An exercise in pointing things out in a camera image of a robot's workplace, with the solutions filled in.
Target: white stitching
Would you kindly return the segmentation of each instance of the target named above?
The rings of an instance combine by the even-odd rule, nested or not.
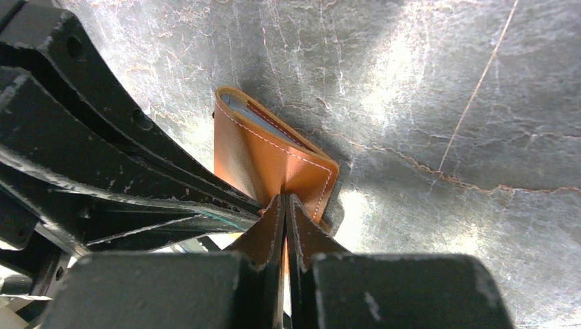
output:
[[[262,137],[261,135],[259,135],[259,134],[255,133],[253,130],[249,129],[248,127],[245,127],[244,125],[240,124],[238,121],[234,120],[234,119],[233,119],[233,118],[232,118],[230,115],[228,115],[228,113],[226,113],[226,111],[224,111],[224,109],[222,109],[222,107],[220,106],[220,103],[218,103],[217,105],[218,105],[218,108],[220,109],[220,111],[222,111],[222,113],[223,113],[223,114],[225,114],[225,115],[226,115],[226,117],[230,119],[230,121],[234,122],[235,124],[237,124],[237,125],[241,126],[241,127],[242,127],[242,128],[244,128],[244,129],[248,130],[249,132],[251,132],[251,133],[252,133],[253,135],[255,135],[256,137],[258,137],[258,138],[262,139],[263,141],[265,141],[265,142],[267,142],[268,144],[270,144],[270,145],[272,145],[272,146],[276,147],[277,149],[280,149],[280,150],[281,150],[281,151],[283,151],[284,153],[287,153],[289,156],[294,156],[295,158],[301,159],[301,160],[303,160],[303,161],[305,161],[305,162],[308,162],[308,163],[310,163],[310,164],[312,164],[312,165],[314,165],[314,166],[316,166],[316,167],[319,167],[319,168],[325,169],[325,170],[326,170],[326,171],[329,173],[329,176],[327,176],[327,181],[325,182],[325,185],[323,185],[323,192],[321,193],[321,197],[319,198],[319,201],[317,202],[317,207],[314,209],[314,214],[313,214],[313,216],[312,216],[312,217],[313,217],[313,219],[314,219],[314,218],[317,216],[317,213],[319,212],[319,206],[321,205],[321,202],[323,201],[323,196],[325,195],[325,190],[327,189],[327,185],[329,184],[329,181],[331,180],[331,175],[332,175],[332,172],[331,172],[331,171],[330,171],[328,168],[326,168],[326,167],[323,167],[323,166],[321,166],[320,164],[314,163],[313,161],[307,160],[307,159],[305,159],[305,158],[301,158],[300,156],[298,156],[298,155],[296,155],[296,154],[292,154],[292,153],[290,153],[289,151],[286,151],[285,149],[283,149],[282,147],[280,147],[280,146],[276,145],[275,143],[272,143],[271,141],[269,141],[269,140],[265,139],[265,138],[264,138],[264,137]]]
[[[289,137],[291,141],[301,145],[301,143],[295,141],[295,139],[293,137],[290,137],[278,124],[272,122],[269,118],[267,118],[266,115],[264,115],[263,113],[258,112],[257,113],[259,117],[263,118],[264,120],[268,121],[268,123],[270,123],[274,128],[278,129],[279,132],[283,133],[286,137]]]

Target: cracked surface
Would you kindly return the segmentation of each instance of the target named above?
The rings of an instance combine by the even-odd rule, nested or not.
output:
[[[239,87],[340,162],[345,247],[474,255],[517,327],[581,326],[579,1],[61,2],[208,168]]]

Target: bolt hole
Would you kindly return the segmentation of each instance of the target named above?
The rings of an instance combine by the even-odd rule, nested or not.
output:
[[[62,276],[63,276],[63,275],[64,275],[64,269],[63,269],[63,268],[62,268],[62,266],[61,266],[61,267],[59,267],[59,268],[56,270],[56,276],[55,276],[55,279],[58,281],[58,280],[62,279]]]
[[[76,36],[71,36],[66,41],[66,50],[74,60],[78,60],[83,56],[83,45],[81,45],[81,41]]]
[[[133,122],[143,130],[150,130],[153,128],[153,121],[140,109],[133,111]]]

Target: tan leather wallet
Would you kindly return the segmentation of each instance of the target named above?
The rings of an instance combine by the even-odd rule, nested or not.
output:
[[[296,194],[322,228],[339,167],[327,154],[239,89],[216,90],[214,173],[265,208]]]

